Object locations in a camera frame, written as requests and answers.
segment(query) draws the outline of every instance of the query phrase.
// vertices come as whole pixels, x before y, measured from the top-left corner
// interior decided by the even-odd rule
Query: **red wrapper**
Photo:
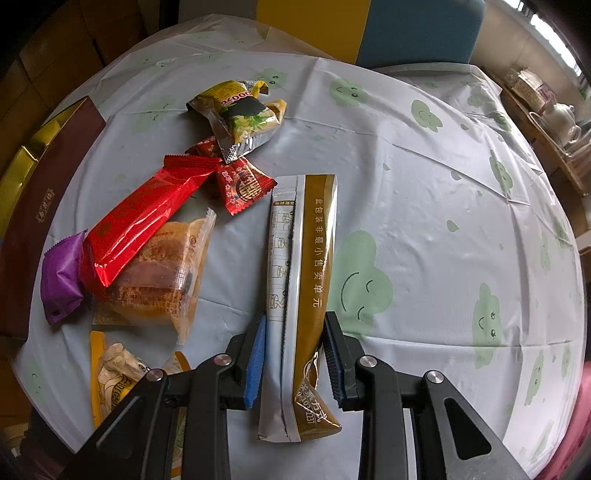
[[[165,156],[164,167],[88,233],[79,271],[85,287],[104,299],[105,288],[218,165],[213,158]]]
[[[200,141],[189,148],[187,153],[204,157],[222,156],[215,137]],[[220,159],[216,166],[216,178],[224,206],[231,215],[252,205],[277,185],[275,180],[261,172],[245,157],[239,157],[229,165]]]

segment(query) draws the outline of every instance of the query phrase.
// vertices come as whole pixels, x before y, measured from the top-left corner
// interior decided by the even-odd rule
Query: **yellow and green package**
[[[267,142],[281,125],[287,103],[261,103],[259,94],[268,92],[263,80],[227,80],[187,103],[209,120],[226,163]]]
[[[119,405],[150,367],[104,332],[90,333],[90,398],[92,417],[97,428]],[[181,352],[174,352],[163,370],[169,375],[191,370]],[[173,468],[170,477],[181,474],[187,409],[179,409],[173,448]]]

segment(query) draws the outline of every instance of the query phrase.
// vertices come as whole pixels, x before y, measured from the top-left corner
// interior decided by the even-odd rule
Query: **red cloth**
[[[579,395],[574,404],[569,428],[550,463],[535,480],[557,480],[577,454],[591,432],[591,362],[583,365]]]

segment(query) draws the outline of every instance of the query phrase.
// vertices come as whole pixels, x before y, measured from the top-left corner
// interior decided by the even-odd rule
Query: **white and gold packet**
[[[316,391],[336,196],[335,175],[278,177],[273,189],[259,418],[259,437],[268,442],[313,440],[341,430]]]
[[[90,362],[92,416],[97,428],[150,367],[121,343],[112,343],[103,332],[97,331],[90,333]],[[174,352],[163,370],[172,375],[191,370],[191,367],[181,352]],[[186,416],[186,408],[181,408],[178,412],[171,478],[181,474]]]

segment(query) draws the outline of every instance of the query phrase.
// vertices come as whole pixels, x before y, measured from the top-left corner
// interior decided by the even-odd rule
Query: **table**
[[[107,126],[74,175],[46,248],[91,228],[165,154],[205,136],[185,108],[196,93],[231,78],[278,77],[268,98],[288,102],[284,125],[249,158],[272,176],[336,173],[339,273],[331,292],[344,291],[349,272],[377,284],[331,294],[329,308],[367,353],[402,372],[447,375],[534,476],[567,427],[585,329],[574,235],[544,170],[505,115],[498,87],[477,68],[377,73],[318,54],[273,29],[216,15],[134,47],[62,104],[88,94]],[[189,220],[208,207],[218,214],[193,330],[181,348],[193,367],[224,350],[265,304],[267,231],[260,226],[269,196],[230,217],[211,193],[199,190],[176,214]],[[92,432],[92,306],[53,330],[39,281],[38,273],[30,337],[14,371],[76,450]],[[152,367],[176,348],[172,327],[109,334]],[[233,478],[357,477],[361,415],[337,410],[324,364],[319,391],[343,432],[315,442],[261,442],[256,411],[229,413]]]

